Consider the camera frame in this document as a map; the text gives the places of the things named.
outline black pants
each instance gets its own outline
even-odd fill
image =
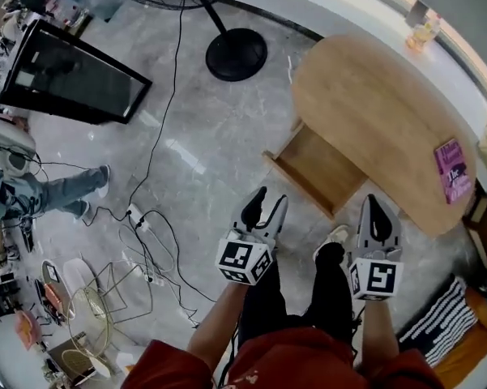
[[[344,248],[338,243],[329,243],[318,252],[311,304],[302,316],[286,314],[279,269],[273,263],[246,294],[238,347],[254,337],[291,327],[316,327],[351,344],[353,313],[348,281],[340,268],[343,257]]]

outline fan base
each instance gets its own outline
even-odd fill
[[[205,63],[209,71],[222,81],[250,78],[267,60],[267,43],[259,33],[250,29],[231,29],[227,34],[228,40],[219,35],[207,48]]]

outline pink book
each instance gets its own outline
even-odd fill
[[[456,139],[434,150],[447,203],[453,203],[472,188],[463,151]]]

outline black and white striped pillow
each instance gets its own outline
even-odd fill
[[[425,314],[399,335],[400,351],[417,348],[430,366],[437,365],[477,321],[464,297],[464,280],[454,277],[448,283]]]

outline white sneaker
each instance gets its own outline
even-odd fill
[[[77,220],[82,220],[88,213],[88,211],[90,210],[90,202],[87,202],[86,200],[84,201],[85,202],[85,208],[84,208],[84,212],[81,216],[74,216],[74,220],[77,221]]]
[[[106,176],[106,184],[101,188],[97,189],[97,194],[101,199],[104,199],[108,194],[108,190],[110,188],[110,166],[107,165],[106,168],[108,169],[108,175]]]
[[[336,242],[344,246],[344,243],[349,238],[349,226],[346,224],[341,224],[333,229],[330,234],[327,236],[326,241],[324,241],[314,252],[313,260],[317,258],[319,250],[325,246],[327,243]]]

